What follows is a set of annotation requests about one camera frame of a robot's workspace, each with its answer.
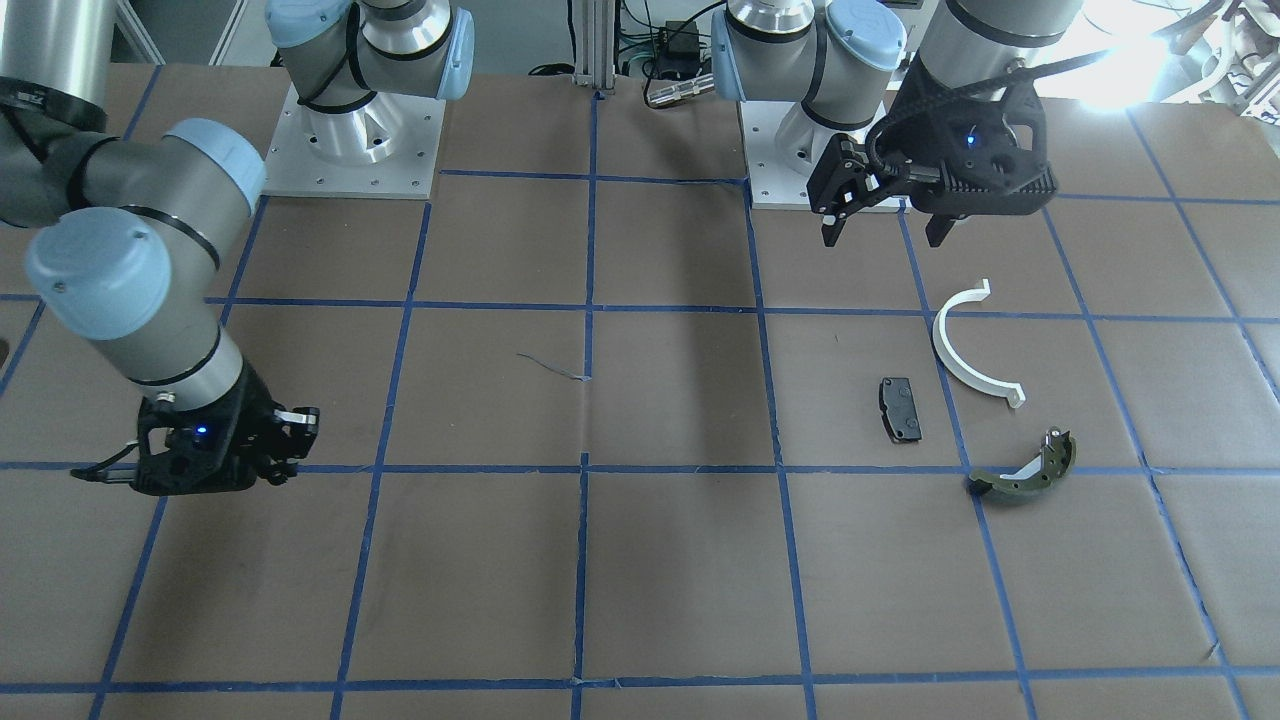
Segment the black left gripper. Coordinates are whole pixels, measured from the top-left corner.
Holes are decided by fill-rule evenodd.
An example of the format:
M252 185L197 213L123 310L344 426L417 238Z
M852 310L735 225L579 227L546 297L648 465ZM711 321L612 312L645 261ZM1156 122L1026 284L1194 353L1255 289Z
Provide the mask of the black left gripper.
M820 237L833 249L849 215L893 196L931 214L938 249L957 218L1028 215L1059 192L1041 96L1030 79L1001 79L983 99L909 76L888 114L863 140L835 135L806 183Z

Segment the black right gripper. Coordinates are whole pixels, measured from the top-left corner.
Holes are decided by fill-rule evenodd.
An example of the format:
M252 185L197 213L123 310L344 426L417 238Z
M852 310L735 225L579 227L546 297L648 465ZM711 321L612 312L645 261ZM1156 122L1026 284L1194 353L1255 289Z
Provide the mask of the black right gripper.
M298 474L320 430L317 407L285 409L255 369L206 407L177 411L145 400L138 416L140 457L132 489L151 496L248 489L256 480L283 486Z

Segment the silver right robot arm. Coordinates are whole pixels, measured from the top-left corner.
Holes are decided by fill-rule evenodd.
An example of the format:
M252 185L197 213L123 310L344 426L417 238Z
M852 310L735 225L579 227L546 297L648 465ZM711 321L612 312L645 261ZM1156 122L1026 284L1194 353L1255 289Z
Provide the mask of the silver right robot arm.
M24 268L46 306L142 395L133 469L72 475L151 496L280 486L320 429L276 402L204 297L253 219L262 154L189 118L156 143L106 131L110 1L3 4L3 224L32 228ZM387 97L462 97L472 15L451 1L270 1L266 23L323 156L376 161Z

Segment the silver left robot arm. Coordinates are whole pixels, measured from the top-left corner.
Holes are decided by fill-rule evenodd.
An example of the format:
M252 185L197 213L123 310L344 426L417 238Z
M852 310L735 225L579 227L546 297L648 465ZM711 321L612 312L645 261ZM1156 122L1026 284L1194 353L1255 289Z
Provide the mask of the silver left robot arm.
M1078 1L942 1L887 113L877 115L906 49L904 23L878 1L728 1L712 15L717 92L790 102L812 133L800 170L835 246L852 214L904 196L940 246L969 217L1024 217L1057 193L1034 82Z

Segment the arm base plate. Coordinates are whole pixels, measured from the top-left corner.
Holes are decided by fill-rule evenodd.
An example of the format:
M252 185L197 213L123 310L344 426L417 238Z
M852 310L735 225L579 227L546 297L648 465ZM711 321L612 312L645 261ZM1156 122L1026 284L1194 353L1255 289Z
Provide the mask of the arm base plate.
M751 205L808 211L808 181L838 131L813 120L800 102L745 101L739 110Z
M265 155L264 192L297 199L403 199L433 195L445 101L379 94L348 114L298 102L289 87Z

